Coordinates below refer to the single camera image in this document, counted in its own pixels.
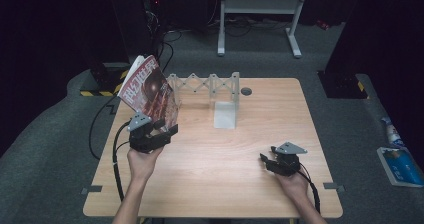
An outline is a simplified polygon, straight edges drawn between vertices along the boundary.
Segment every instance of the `book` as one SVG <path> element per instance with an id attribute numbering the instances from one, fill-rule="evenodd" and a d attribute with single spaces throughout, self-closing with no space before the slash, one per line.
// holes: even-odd
<path id="1" fill-rule="evenodd" d="M 424 186 L 423 174 L 407 150 L 380 147 L 377 154 L 392 185 Z"/>
<path id="2" fill-rule="evenodd" d="M 165 120 L 163 131 L 177 124 L 178 105 L 174 90 L 154 56 L 136 58 L 118 96 L 134 111 L 150 117 L 152 123 Z"/>

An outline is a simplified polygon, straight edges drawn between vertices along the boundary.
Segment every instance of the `white metal rack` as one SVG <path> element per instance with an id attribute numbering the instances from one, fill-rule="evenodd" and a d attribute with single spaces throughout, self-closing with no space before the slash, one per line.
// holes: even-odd
<path id="1" fill-rule="evenodd" d="M 218 56 L 225 55 L 225 14 L 292 14 L 293 21 L 286 34 L 296 58 L 302 57 L 294 32 L 305 0 L 221 0 L 220 27 L 218 35 Z"/>

